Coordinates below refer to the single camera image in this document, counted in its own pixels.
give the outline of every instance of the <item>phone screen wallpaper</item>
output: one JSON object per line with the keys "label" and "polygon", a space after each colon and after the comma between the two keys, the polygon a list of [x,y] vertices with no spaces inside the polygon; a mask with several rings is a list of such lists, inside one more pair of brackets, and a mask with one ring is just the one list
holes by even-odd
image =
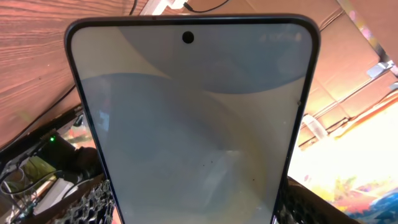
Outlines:
{"label": "phone screen wallpaper", "polygon": [[81,91],[125,223],[269,223],[311,51],[293,24],[78,30]]}

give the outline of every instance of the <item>phone frame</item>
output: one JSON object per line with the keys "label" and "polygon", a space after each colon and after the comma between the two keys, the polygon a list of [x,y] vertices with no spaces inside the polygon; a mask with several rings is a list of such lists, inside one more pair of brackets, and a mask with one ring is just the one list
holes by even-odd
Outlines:
{"label": "phone frame", "polygon": [[281,187],[285,184],[287,180],[287,171],[289,168],[290,160],[292,157],[293,149],[297,136],[300,132],[301,120],[304,114],[305,105],[307,103],[308,94],[310,91],[310,86],[315,71],[315,65],[317,63],[317,58],[320,48],[320,31],[316,23],[305,16],[296,14],[266,14],[266,15],[219,15],[219,16],[130,16],[130,17],[92,17],[86,19],[80,19],[71,23],[65,32],[65,51],[69,61],[69,65],[72,70],[72,75],[76,83],[76,88],[78,90],[79,96],[81,98],[81,103],[83,105],[84,112],[88,120],[88,126],[90,127],[91,134],[95,145],[98,150],[98,154],[101,158],[101,165],[105,172],[106,178],[110,180],[110,186],[112,194],[116,203],[116,207],[119,213],[119,217],[123,223],[125,223],[123,218],[123,213],[119,207],[119,202],[117,195],[115,194],[114,187],[112,184],[111,176],[108,172],[106,166],[105,158],[98,141],[98,135],[96,133],[94,122],[91,117],[90,110],[87,106],[87,100],[81,85],[81,80],[76,69],[75,61],[72,55],[72,37],[79,29],[86,27],[114,27],[114,26],[167,26],[167,25],[220,25],[220,24],[297,24],[304,27],[311,35],[312,38],[312,51],[310,60],[308,62],[308,69],[305,74],[305,81],[303,86],[303,91],[298,102],[298,110],[296,118],[294,121],[293,132],[289,142],[289,148],[287,150],[286,160],[284,168],[282,171],[282,177],[280,178],[279,188],[277,197],[274,204],[274,209],[272,211],[272,218],[270,223],[274,221],[274,217],[277,211],[277,202],[280,199]]}

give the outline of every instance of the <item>wooden surface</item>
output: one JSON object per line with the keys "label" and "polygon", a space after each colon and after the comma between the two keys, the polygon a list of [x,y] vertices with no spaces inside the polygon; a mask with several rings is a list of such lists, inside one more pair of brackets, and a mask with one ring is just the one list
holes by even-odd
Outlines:
{"label": "wooden surface", "polygon": [[[74,20],[126,16],[134,0],[0,1],[0,146],[73,85],[63,35]],[[134,15],[147,0],[138,0]],[[80,103],[74,91],[38,125]]]}

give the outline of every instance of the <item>smartphone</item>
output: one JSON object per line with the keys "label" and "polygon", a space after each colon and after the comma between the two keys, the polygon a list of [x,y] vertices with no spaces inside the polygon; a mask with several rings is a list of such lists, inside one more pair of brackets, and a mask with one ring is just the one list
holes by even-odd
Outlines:
{"label": "smartphone", "polygon": [[270,223],[320,45],[296,15],[74,22],[65,47],[124,223]]}

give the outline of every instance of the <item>cardboard box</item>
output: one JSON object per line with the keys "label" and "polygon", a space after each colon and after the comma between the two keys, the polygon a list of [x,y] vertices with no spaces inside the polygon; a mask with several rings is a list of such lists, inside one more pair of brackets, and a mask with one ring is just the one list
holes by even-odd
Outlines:
{"label": "cardboard box", "polygon": [[[206,10],[222,1],[189,0],[196,10]],[[379,56],[335,0],[233,0],[209,14],[302,14],[313,19],[321,30],[321,49],[314,74],[306,114],[314,116],[326,129],[357,116],[382,98],[392,79],[372,84],[367,70],[379,62]],[[381,89],[367,97],[370,89]],[[313,138],[302,126],[297,144]]]}
{"label": "cardboard box", "polygon": [[[195,10],[207,10],[225,0],[189,0]],[[326,27],[343,10],[335,0],[230,0],[225,5],[207,14],[302,14],[313,19],[321,29]]]}

